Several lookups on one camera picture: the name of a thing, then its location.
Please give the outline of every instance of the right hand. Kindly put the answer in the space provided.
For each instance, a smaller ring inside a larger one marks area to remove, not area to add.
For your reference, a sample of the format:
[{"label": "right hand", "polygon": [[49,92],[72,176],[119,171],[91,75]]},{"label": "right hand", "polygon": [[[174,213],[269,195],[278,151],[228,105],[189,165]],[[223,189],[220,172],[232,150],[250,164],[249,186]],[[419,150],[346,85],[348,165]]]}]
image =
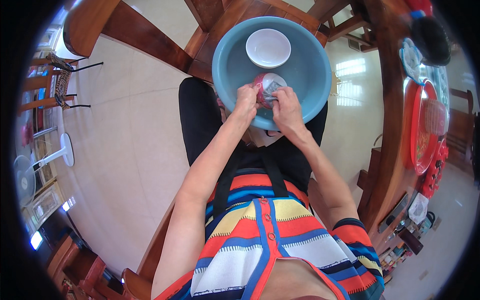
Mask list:
[{"label": "right hand", "polygon": [[289,86],[279,87],[272,93],[278,101],[273,101],[273,121],[278,129],[293,143],[300,142],[302,136],[308,132],[301,113],[297,94]]}]

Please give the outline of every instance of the picture frame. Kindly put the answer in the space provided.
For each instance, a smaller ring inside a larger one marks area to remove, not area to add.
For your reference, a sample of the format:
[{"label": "picture frame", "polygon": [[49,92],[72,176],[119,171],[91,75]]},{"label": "picture frame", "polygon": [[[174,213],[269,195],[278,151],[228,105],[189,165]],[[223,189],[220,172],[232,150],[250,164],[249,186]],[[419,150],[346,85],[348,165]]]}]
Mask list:
[{"label": "picture frame", "polygon": [[54,50],[60,37],[61,27],[50,27],[42,35],[37,50]]}]

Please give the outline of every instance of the left hand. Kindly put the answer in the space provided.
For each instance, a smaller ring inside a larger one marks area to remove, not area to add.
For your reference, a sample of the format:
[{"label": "left hand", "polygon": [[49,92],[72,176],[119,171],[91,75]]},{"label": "left hand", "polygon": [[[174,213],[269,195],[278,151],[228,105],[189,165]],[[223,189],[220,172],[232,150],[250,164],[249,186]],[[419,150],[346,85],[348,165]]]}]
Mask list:
[{"label": "left hand", "polygon": [[237,115],[239,118],[245,118],[250,123],[255,115],[257,109],[260,108],[260,104],[257,103],[257,94],[259,86],[253,84],[246,84],[241,86],[237,90],[237,103],[233,109],[232,114]]}]

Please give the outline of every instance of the white plate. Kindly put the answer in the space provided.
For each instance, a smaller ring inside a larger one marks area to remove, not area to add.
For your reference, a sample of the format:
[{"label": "white plate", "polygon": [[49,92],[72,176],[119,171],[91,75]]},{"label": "white plate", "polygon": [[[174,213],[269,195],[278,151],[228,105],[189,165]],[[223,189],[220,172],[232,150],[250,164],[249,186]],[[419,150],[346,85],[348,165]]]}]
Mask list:
[{"label": "white plate", "polygon": [[291,45],[287,37],[270,28],[260,29],[252,33],[245,45],[248,58],[257,66],[273,69],[283,65],[291,53]]}]

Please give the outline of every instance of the red decoration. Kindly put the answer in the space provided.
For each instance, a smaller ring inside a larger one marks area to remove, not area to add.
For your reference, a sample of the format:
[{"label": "red decoration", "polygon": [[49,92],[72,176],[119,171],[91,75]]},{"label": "red decoration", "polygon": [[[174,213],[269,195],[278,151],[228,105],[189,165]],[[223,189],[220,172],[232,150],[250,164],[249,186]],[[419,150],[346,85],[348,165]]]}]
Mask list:
[{"label": "red decoration", "polygon": [[421,193],[430,199],[436,190],[438,190],[439,182],[442,179],[442,170],[445,167],[445,160],[448,157],[448,147],[446,139],[442,139],[437,143],[435,156],[430,163],[427,176],[423,182]]}]

